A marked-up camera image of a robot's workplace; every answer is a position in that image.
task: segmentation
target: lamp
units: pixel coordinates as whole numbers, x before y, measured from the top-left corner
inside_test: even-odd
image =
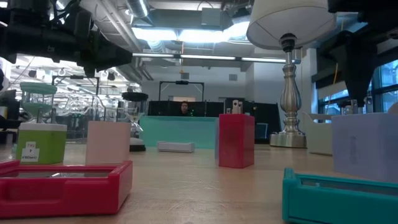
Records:
[[[255,1],[247,31],[248,40],[257,47],[283,50],[285,87],[280,107],[285,111],[285,128],[272,134],[271,146],[306,147],[305,134],[299,130],[297,111],[301,97],[295,82],[294,48],[303,47],[336,26],[336,17],[328,12],[327,0]]]

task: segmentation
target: teal box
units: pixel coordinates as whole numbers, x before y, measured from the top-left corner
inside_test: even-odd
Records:
[[[156,147],[158,141],[194,142],[196,149],[214,149],[216,120],[218,118],[144,116],[139,124],[144,130],[140,138],[147,147]]]
[[[398,184],[319,175],[286,168],[282,219],[292,223],[398,223]]]

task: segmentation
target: white block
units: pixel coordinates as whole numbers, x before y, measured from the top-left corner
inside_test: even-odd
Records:
[[[157,150],[159,152],[195,152],[195,143],[177,143],[177,142],[157,142]]]

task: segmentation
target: wooden tabletop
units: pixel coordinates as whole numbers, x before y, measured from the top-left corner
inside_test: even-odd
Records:
[[[0,149],[0,161],[10,150]],[[283,223],[282,178],[285,167],[308,174],[334,175],[330,156],[303,149],[257,145],[255,164],[245,169],[219,168],[214,150],[193,154],[131,153],[133,186],[117,215],[1,220],[2,224],[274,224]],[[66,164],[82,164],[85,145],[68,145]]]

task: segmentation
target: person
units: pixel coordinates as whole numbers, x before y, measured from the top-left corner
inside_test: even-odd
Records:
[[[180,110],[180,116],[189,116],[189,111],[188,111],[188,102],[183,101],[181,103],[181,110]]]

